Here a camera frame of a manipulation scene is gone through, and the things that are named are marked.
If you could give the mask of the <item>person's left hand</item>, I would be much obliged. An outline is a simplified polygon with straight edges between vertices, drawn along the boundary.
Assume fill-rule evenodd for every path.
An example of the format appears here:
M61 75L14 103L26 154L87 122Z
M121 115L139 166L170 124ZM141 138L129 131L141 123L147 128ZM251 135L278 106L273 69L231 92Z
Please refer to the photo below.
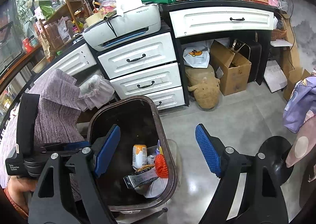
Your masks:
M26 220L28 219L29 209L25 193L34 192L37 183L38 181L34 179L11 176L3 190L17 212Z

